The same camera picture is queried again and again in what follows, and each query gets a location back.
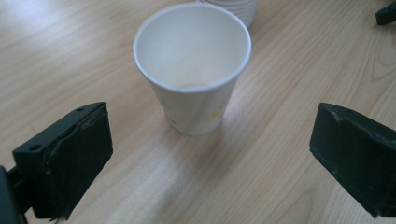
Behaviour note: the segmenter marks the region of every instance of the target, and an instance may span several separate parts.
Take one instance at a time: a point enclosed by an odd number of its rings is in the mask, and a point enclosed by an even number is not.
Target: black object
[[[378,25],[387,25],[396,21],[396,2],[377,11],[375,18]]]
[[[68,219],[112,155],[106,103],[80,107],[13,151],[16,166],[0,167],[0,223]]]
[[[353,110],[322,103],[310,150],[373,217],[396,217],[396,132]]]

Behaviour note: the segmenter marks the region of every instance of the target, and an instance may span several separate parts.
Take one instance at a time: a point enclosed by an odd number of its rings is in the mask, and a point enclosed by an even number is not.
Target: cup rim
[[[156,78],[150,76],[145,69],[142,67],[142,65],[140,64],[138,57],[137,57],[137,44],[140,40],[140,36],[142,35],[142,33],[144,32],[145,28],[148,27],[152,22],[156,21],[158,18],[160,18],[162,15],[169,13],[173,10],[178,10],[181,8],[185,8],[185,7],[209,7],[212,9],[215,9],[217,11],[220,11],[226,15],[228,15],[229,17],[233,18],[233,20],[235,22],[237,22],[239,24],[239,26],[241,26],[241,28],[243,29],[245,36],[246,36],[246,40],[247,40],[247,51],[246,51],[246,55],[244,57],[244,60],[241,62],[241,64],[239,65],[239,67],[237,69],[235,69],[233,71],[233,73],[231,73],[229,76],[216,81],[208,86],[204,86],[204,87],[196,87],[196,88],[188,88],[188,89],[178,89],[176,87],[170,86],[170,85],[166,85],[164,83],[162,83],[161,81],[158,81]],[[146,19],[142,25],[139,27],[139,29],[136,32],[135,38],[134,38],[134,43],[133,43],[133,55],[134,55],[134,61],[138,67],[138,69],[140,70],[140,72],[143,74],[143,76],[145,78],[147,78],[150,82],[154,83],[155,85],[166,89],[168,91],[172,91],[172,92],[178,92],[178,93],[200,93],[200,92],[204,92],[204,91],[212,91],[215,89],[220,88],[223,85],[226,85],[228,83],[231,83],[234,79],[238,78],[238,76],[243,72],[243,70],[246,68],[246,66],[248,65],[248,61],[250,58],[250,54],[251,54],[251,37],[250,37],[250,33],[248,31],[248,28],[246,27],[246,25],[237,17],[235,16],[232,12],[230,12],[229,10],[223,8],[223,7],[218,7],[218,6],[214,6],[211,4],[205,4],[205,3],[182,3],[182,4],[177,4],[177,5],[173,5],[170,7],[166,7],[163,8],[159,11],[157,11],[156,13],[154,13],[153,15],[151,15],[150,17],[148,17],[148,19]]]
[[[220,5],[216,5],[218,7],[224,7],[225,9],[235,12],[235,11],[250,11],[251,9],[255,9],[257,7],[257,4],[255,3],[251,3],[251,4],[246,4],[244,6],[241,7],[233,7],[233,6],[220,6]]]
[[[242,7],[246,4],[254,4],[257,2],[257,0],[242,0],[242,1],[219,1],[219,0],[204,0],[205,2],[209,4],[213,4],[216,6],[221,6],[221,7]]]

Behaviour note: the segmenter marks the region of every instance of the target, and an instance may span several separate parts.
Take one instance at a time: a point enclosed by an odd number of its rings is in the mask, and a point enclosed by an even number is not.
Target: white paper cup
[[[219,126],[251,40],[231,12],[209,4],[165,8],[147,19],[134,39],[134,59],[170,123],[188,135]]]
[[[257,0],[196,0],[201,3],[208,3],[218,7],[223,7],[237,16],[246,27],[253,23],[256,13]]]

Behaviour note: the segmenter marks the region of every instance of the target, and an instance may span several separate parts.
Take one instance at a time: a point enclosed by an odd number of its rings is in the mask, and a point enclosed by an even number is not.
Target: paper cup
[[[256,13],[257,0],[196,0],[201,3],[208,3],[218,7],[223,7],[237,16],[246,27],[253,23],[254,14]]]
[[[147,19],[134,39],[134,60],[170,123],[188,135],[219,126],[248,64],[246,26],[222,7],[187,3]]]

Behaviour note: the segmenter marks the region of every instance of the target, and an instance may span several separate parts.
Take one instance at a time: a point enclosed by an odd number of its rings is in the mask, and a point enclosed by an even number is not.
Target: wood grain
[[[106,101],[114,154],[67,223],[395,223],[370,217],[308,150],[320,102],[396,129],[396,27],[375,25],[391,1],[259,1],[249,65],[200,137],[167,123],[132,56],[140,24],[182,2],[2,1],[0,164]]]

